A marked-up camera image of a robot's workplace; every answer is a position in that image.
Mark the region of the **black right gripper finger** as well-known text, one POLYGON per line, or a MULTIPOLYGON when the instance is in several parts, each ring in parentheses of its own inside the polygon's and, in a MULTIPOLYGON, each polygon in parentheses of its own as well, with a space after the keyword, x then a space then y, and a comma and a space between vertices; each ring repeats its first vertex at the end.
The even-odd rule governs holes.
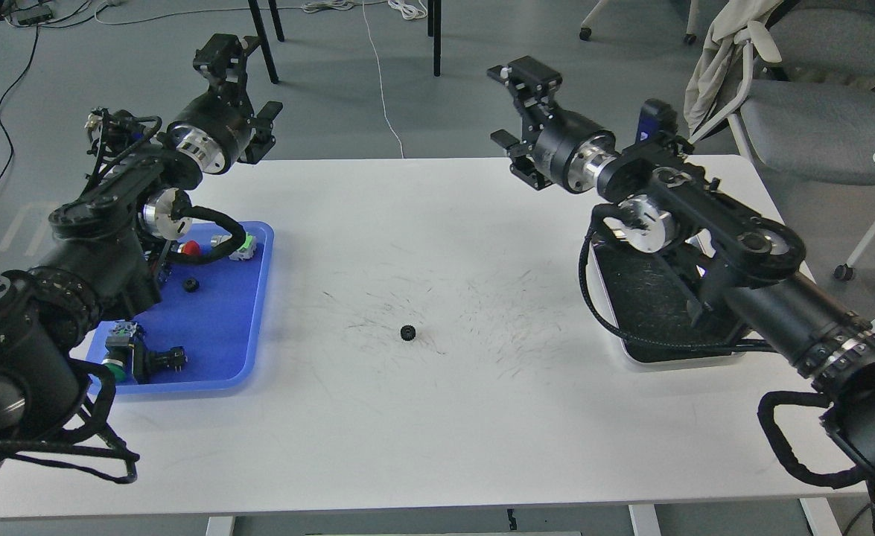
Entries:
POLYGON ((563 84, 559 71, 534 57, 520 57, 488 68, 491 80, 504 86, 525 127, 543 127, 552 121, 559 105, 554 95, 563 84))
POLYGON ((511 159, 509 169, 523 183, 532 187, 533 190, 542 190, 550 185, 550 180, 537 170, 535 163, 529 157, 529 143, 518 140, 514 135, 505 130, 498 130, 489 136, 492 142, 505 150, 506 156, 511 159))

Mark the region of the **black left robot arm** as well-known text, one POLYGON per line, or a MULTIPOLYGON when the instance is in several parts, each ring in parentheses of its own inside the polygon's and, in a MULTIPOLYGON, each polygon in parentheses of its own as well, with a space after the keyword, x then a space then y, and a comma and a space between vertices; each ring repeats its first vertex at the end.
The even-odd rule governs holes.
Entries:
POLYGON ((208 89, 164 126, 158 116, 93 109, 93 172, 76 200, 49 214, 54 247, 28 270, 0 275, 0 468, 8 460, 69 469, 42 454, 124 463, 115 484, 137 478, 138 454, 107 423, 116 397, 112 366, 71 350, 104 320, 130 320, 160 302, 164 264, 203 265, 237 253, 243 226, 192 204, 206 174, 254 165, 275 144, 283 106, 254 111, 247 60, 264 43, 216 33, 192 66, 208 89))

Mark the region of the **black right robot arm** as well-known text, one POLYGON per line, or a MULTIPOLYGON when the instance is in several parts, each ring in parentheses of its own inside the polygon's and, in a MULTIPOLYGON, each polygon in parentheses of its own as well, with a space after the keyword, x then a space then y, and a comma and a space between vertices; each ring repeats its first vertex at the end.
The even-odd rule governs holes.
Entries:
POLYGON ((768 351, 784 356, 812 392, 761 397, 760 426, 775 457, 808 485, 840 489, 865 482, 875 506, 875 327, 804 277, 804 242, 761 216, 687 162, 693 145, 675 111, 649 99, 637 139, 615 149, 614 133, 559 106, 560 72, 533 57, 488 69, 522 120, 521 135, 500 130, 494 143, 511 173, 535 190, 595 190, 578 258, 578 284, 591 315, 631 344, 689 357, 768 351), (650 339, 612 325, 595 309, 590 258, 617 252, 637 268, 655 266, 665 296, 681 296, 698 342, 650 339))

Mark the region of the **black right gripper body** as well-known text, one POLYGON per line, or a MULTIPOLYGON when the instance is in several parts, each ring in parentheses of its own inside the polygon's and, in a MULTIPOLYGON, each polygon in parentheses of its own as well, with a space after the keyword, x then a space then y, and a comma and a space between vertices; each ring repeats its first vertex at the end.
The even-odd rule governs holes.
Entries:
POLYGON ((615 155, 617 137, 578 112, 560 109, 543 123, 535 142, 535 167, 572 194, 595 187, 597 168, 615 155))

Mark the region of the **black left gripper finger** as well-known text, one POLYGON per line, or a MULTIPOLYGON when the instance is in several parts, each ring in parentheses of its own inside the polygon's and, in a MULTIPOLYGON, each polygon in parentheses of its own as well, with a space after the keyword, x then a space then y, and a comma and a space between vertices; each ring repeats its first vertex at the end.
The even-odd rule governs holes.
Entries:
POLYGON ((258 164, 275 146, 273 135, 274 119, 277 118, 284 104, 280 101, 268 101, 254 118, 250 118, 251 137, 244 148, 240 163, 258 164))
POLYGON ((209 82, 208 92, 230 105, 243 105, 247 95, 247 60, 259 48, 259 37, 216 33, 196 50, 193 68, 209 82))

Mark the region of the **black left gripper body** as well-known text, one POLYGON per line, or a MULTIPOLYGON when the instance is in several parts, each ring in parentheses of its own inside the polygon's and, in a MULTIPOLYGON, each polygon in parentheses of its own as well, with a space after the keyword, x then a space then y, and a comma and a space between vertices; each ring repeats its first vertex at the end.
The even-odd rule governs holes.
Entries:
POLYGON ((259 162, 253 144, 249 96, 202 94, 166 129, 166 146, 190 157, 205 174, 224 174, 236 163, 259 162))

